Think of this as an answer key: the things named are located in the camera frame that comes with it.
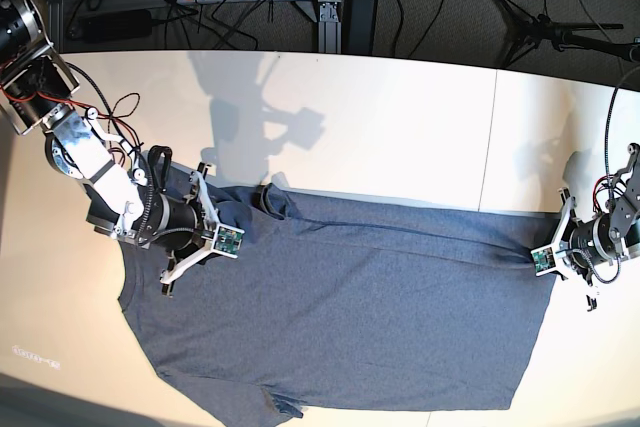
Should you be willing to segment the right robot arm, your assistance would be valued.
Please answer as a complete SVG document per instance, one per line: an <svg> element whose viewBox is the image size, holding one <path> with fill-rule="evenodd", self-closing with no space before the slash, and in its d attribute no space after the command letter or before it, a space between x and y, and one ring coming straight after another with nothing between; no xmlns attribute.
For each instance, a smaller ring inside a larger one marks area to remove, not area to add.
<svg viewBox="0 0 640 427"><path fill-rule="evenodd" d="M89 196L87 220L96 232L168 257L162 292L170 296L187 269L213 254L219 218L207 192L208 166L190 175L182 200L169 197L172 152L143 153L110 108L73 100L79 70L66 64L29 0L1 0L1 93L5 116L25 135L41 128L50 165L78 180Z"/></svg>

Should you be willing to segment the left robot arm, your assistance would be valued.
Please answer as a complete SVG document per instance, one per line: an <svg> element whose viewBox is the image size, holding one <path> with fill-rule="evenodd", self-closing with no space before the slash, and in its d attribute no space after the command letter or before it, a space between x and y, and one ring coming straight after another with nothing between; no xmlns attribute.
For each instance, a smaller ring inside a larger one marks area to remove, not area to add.
<svg viewBox="0 0 640 427"><path fill-rule="evenodd" d="M639 256L639 145L630 144L628 153L627 165L607 181L613 198L604 213L584 222L575 215L573 198L563 206L567 225L560 241L562 262L585 282L590 311L597 307L597 287L614 281L600 274L597 266L607 264L619 276L621 264Z"/></svg>

